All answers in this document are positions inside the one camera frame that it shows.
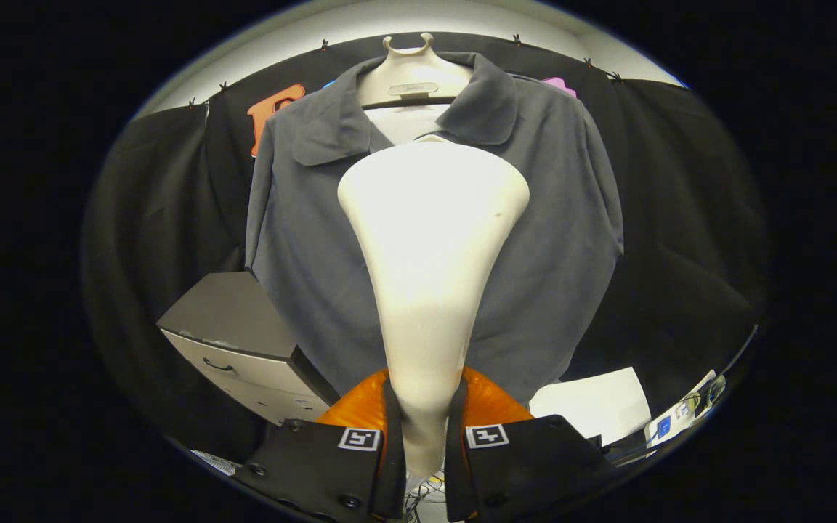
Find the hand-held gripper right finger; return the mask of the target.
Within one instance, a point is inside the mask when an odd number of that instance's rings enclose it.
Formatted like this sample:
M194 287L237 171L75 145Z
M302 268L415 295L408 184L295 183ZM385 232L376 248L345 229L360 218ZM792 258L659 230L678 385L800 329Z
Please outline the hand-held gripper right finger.
M537 418L484 374L463 368L446 428L449 521L548 522L617 476L564 417Z

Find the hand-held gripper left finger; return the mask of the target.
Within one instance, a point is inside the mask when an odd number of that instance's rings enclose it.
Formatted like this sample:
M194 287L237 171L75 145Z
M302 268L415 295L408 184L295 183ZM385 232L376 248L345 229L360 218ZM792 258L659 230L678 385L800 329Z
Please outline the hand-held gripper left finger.
M385 522L404 514L401 410L389 372L365 378L315 421L288 419L235 473L305 522Z

